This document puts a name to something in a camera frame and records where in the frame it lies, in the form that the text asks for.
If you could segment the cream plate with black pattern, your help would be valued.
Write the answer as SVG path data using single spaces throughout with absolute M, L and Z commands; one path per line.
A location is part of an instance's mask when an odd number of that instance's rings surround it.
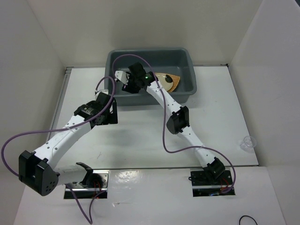
M 165 74 L 165 73 L 155 73 L 155 75 L 166 91 L 169 91 L 172 89 L 173 79 L 171 78 L 170 75 Z

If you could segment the orange woven fan basket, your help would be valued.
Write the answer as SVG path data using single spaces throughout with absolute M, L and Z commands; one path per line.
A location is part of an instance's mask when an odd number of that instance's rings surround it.
M 172 74 L 168 74 L 171 76 L 171 78 L 173 79 L 173 87 L 171 90 L 167 91 L 167 92 L 173 92 L 175 91 L 175 89 L 177 88 L 177 86 L 179 85 L 180 82 L 180 77 L 176 76 L 176 75 L 172 75 Z

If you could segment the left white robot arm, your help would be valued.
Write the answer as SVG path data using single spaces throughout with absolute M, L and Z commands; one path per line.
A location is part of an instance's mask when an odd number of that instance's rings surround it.
M 57 168 L 67 151 L 95 126 L 117 124 L 117 103 L 107 90 L 96 94 L 96 99 L 81 105 L 61 132 L 32 152 L 19 156 L 19 180 L 41 196 L 50 194 L 56 186 L 77 182 L 89 187 L 96 175 L 83 162 Z

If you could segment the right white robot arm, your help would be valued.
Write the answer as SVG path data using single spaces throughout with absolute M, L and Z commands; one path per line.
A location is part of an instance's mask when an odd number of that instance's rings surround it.
M 123 91 L 138 93 L 145 90 L 149 93 L 164 109 L 163 137 L 167 129 L 171 134 L 177 135 L 184 141 L 187 147 L 189 158 L 199 161 L 204 170 L 206 181 L 210 184 L 218 183 L 225 171 L 224 164 L 209 150 L 204 148 L 204 144 L 194 133 L 189 123 L 189 109 L 177 103 L 173 97 L 164 89 L 161 82 L 153 74 L 146 72 L 141 63 L 136 62 L 128 67 L 129 71 L 116 72 L 117 78 L 124 84 Z

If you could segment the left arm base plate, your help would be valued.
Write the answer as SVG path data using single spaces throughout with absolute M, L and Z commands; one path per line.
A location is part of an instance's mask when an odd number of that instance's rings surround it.
M 69 184 L 78 199 L 97 199 L 107 198 L 109 170 L 94 170 L 92 177 L 87 186 L 83 186 L 79 182 Z

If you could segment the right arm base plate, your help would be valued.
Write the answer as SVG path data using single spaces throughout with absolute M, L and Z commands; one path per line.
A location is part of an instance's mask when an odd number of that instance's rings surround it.
M 203 169 L 193 168 L 190 169 L 188 180 L 192 185 L 193 197 L 235 195 L 234 188 L 224 193 L 233 184 L 233 178 L 229 169 L 226 169 L 216 181 L 209 181 Z

